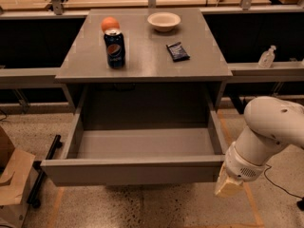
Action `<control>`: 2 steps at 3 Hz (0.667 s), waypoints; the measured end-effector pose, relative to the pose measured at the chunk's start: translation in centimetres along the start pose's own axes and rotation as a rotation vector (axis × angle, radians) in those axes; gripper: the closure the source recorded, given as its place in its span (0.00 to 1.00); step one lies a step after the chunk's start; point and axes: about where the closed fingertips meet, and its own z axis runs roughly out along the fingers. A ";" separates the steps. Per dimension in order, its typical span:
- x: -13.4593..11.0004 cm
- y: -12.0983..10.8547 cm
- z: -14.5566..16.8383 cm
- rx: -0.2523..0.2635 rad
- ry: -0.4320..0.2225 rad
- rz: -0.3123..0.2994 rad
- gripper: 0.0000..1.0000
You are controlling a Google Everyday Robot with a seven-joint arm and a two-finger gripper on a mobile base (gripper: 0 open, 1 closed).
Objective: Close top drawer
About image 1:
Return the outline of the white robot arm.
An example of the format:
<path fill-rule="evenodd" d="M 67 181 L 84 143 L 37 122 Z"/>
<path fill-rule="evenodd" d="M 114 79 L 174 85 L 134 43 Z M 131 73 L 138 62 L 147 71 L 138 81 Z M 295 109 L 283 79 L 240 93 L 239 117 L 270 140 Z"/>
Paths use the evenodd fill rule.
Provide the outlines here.
<path fill-rule="evenodd" d="M 255 181 L 273 156 L 292 144 L 304 147 L 304 106 L 274 97 L 257 97 L 244 109 L 246 126 L 225 153 L 215 188 L 231 197 Z"/>

